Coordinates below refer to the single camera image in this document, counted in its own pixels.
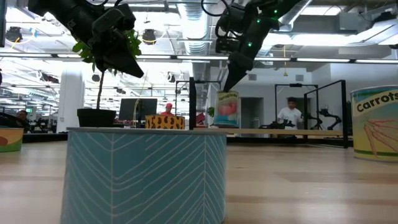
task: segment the carrots label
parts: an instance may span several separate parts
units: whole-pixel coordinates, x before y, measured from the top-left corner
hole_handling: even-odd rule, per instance
[[[353,116],[361,116],[391,103],[398,103],[398,90],[385,91],[359,102],[354,101]]]

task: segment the ceiling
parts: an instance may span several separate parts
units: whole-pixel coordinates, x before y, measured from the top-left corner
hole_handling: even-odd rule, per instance
[[[46,53],[46,54],[70,54],[75,44],[70,32],[62,26],[51,14],[39,17],[26,10],[22,2],[9,1],[7,11],[7,29],[21,27],[22,41],[14,44],[6,41],[6,47],[1,52],[17,53]],[[165,10],[163,1],[146,1],[145,4],[137,1],[124,2],[131,4],[136,17],[135,30],[140,34],[146,29],[154,29],[157,37],[155,45],[141,44],[140,49],[144,55],[216,55],[215,53],[215,25],[217,18],[201,17],[191,19],[189,10],[199,10],[199,1],[193,0],[193,4],[181,4],[179,0],[168,1],[169,10]],[[205,1],[209,11],[217,13],[224,9],[218,1]],[[395,1],[377,0],[313,0],[304,9],[301,15],[294,21],[290,32],[273,31],[265,39],[259,56],[274,57],[309,57],[309,58],[384,58],[391,54],[387,45],[378,45],[379,42],[360,42],[361,44],[350,46],[345,44],[331,44],[337,35],[346,39],[357,37],[362,31],[369,28],[369,20],[376,14],[373,10],[386,7]],[[349,11],[351,19],[342,19],[342,11]],[[342,30],[342,27],[350,26],[356,30]],[[65,67],[73,66],[74,60],[53,60],[42,58],[11,58],[0,59],[3,74],[3,84],[0,88],[2,97],[0,106],[5,107],[8,113],[26,106],[38,106],[38,112],[44,115],[56,114],[59,99],[59,84],[45,81],[43,74],[50,75],[61,81],[61,74]],[[118,110],[121,98],[150,97],[157,98],[158,110],[168,102],[177,100],[177,112],[187,114],[189,106],[188,85],[180,83],[178,88],[181,94],[175,99],[175,83],[170,83],[168,75],[174,75],[176,80],[187,81],[190,76],[197,80],[219,80],[220,69],[225,63],[218,62],[169,62],[148,61],[139,62],[144,71],[143,78],[138,79],[129,75],[118,73],[113,75],[108,72],[105,76],[104,91],[102,92],[101,107]],[[262,69],[280,70],[281,68],[302,68],[305,73],[319,67],[319,63],[288,63],[256,62],[255,71],[264,72]],[[95,107],[98,93],[98,82],[92,80],[93,74],[99,71],[85,74],[86,95],[85,107]],[[257,84],[273,82],[268,78],[258,79]],[[203,110],[206,103],[207,85],[197,85],[197,107]]]

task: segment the man in white shirt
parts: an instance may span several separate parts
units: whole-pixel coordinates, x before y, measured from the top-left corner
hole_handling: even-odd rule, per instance
[[[287,107],[281,109],[278,114],[278,122],[283,122],[287,119],[288,122],[291,121],[294,127],[286,126],[285,129],[297,129],[297,123],[303,122],[301,112],[296,108],[296,98],[289,97],[287,99]]]

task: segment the cylindrical container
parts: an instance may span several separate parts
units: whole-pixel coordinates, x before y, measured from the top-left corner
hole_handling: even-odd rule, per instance
[[[237,128],[238,124],[238,100],[236,91],[217,92],[216,108],[214,111],[214,125],[219,128]]]
[[[147,115],[145,116],[146,129],[185,129],[183,116]]]
[[[20,151],[23,136],[23,128],[0,128],[0,152]]]
[[[355,157],[398,162],[398,85],[351,92]]]

